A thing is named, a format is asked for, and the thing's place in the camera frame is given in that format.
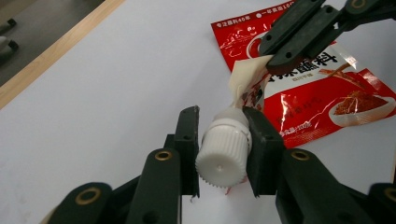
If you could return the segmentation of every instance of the white table surface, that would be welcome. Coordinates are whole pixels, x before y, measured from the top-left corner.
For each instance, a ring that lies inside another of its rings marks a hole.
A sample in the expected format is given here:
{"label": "white table surface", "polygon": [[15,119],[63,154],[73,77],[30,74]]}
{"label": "white table surface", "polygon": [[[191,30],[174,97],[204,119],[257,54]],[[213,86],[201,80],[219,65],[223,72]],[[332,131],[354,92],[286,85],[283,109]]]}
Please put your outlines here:
{"label": "white table surface", "polygon": [[[37,223],[82,184],[114,189],[140,175],[186,107],[201,107],[202,137],[231,102],[230,72],[210,23],[283,2],[126,0],[0,111],[1,222]],[[396,91],[395,37],[396,22],[381,21],[338,41]],[[301,148],[367,193],[391,180],[395,126],[396,117],[383,119]],[[183,223],[280,223],[275,198],[255,199],[248,183],[229,196],[203,181],[200,187],[200,199],[183,197]]]}

